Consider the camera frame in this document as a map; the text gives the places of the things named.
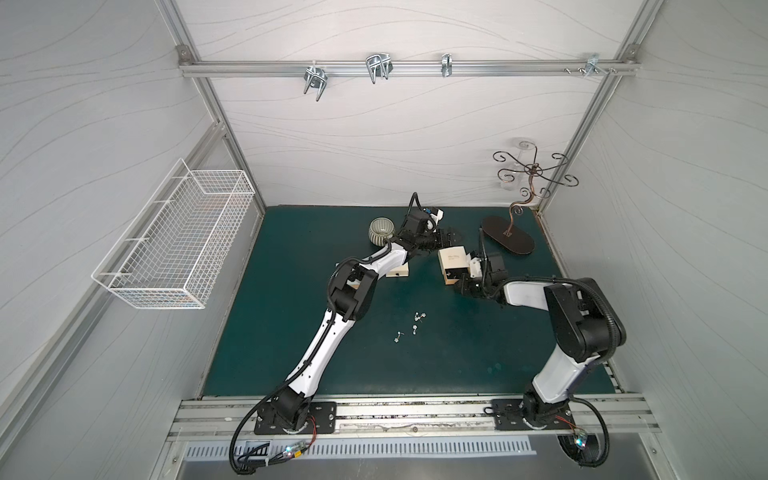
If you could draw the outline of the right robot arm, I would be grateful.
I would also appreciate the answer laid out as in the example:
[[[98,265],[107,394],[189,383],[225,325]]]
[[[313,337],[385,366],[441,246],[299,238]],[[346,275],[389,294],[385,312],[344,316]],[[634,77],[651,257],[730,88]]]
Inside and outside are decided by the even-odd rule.
[[[556,345],[519,406],[526,422],[542,429],[569,408],[583,378],[626,342],[626,330],[593,278],[512,278],[500,254],[487,250],[483,232],[468,263],[470,272],[460,275],[456,283],[460,294],[549,315]]]

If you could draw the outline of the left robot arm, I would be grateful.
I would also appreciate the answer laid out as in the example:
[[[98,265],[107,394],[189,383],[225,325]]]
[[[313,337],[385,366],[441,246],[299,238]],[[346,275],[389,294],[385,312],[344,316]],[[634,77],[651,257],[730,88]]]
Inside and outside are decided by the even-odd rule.
[[[326,310],[318,331],[296,367],[262,400],[283,428],[303,428],[327,365],[347,332],[369,310],[379,280],[418,255],[452,244],[452,234],[440,227],[443,217],[443,210],[424,207],[413,198],[402,224],[381,249],[337,264],[326,286]]]

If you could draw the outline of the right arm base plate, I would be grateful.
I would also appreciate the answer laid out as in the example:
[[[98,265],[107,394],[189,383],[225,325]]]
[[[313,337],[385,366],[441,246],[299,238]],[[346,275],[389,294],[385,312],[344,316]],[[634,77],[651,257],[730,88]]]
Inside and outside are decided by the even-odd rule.
[[[492,399],[483,414],[499,431],[571,430],[576,426],[567,401],[551,404],[532,396]]]

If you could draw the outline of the small cream jewelry box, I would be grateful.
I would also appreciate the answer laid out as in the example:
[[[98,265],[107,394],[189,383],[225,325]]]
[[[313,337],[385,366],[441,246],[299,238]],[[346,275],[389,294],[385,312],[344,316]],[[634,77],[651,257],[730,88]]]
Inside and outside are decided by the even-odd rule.
[[[390,270],[387,274],[387,278],[400,278],[409,276],[409,265],[407,263]]]

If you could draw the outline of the large cream jewelry box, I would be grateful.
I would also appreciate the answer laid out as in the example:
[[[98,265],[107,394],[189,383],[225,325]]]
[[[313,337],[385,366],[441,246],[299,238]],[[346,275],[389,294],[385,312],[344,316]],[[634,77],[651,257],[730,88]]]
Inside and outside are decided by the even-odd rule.
[[[446,286],[456,284],[464,274],[470,273],[469,260],[463,246],[440,249],[438,261]]]

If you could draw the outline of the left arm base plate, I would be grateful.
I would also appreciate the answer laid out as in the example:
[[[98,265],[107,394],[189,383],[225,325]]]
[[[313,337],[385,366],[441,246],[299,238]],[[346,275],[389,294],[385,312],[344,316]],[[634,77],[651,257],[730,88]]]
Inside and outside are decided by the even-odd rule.
[[[331,434],[336,429],[336,413],[336,402],[303,402],[295,411],[267,402],[257,410],[252,431],[256,435]]]

